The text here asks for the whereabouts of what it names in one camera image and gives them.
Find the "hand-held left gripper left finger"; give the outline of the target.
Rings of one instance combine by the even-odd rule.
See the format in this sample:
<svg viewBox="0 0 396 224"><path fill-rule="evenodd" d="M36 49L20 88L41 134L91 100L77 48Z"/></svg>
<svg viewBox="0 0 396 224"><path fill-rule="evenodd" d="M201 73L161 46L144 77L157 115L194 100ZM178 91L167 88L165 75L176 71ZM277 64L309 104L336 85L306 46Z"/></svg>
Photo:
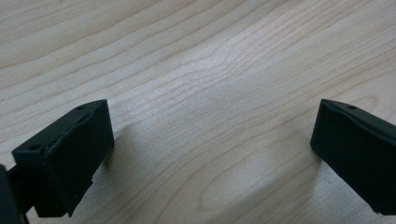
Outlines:
<svg viewBox="0 0 396 224"><path fill-rule="evenodd" d="M80 105L12 151L22 212L72 215L115 146L106 100Z"/></svg>

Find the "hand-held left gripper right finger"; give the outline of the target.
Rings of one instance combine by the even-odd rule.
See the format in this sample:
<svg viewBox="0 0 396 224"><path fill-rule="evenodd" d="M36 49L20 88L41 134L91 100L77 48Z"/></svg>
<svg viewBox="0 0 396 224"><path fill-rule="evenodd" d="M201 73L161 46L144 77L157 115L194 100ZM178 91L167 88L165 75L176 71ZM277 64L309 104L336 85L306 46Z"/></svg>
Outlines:
<svg viewBox="0 0 396 224"><path fill-rule="evenodd" d="M375 212L396 216L395 125L323 99L310 146Z"/></svg>

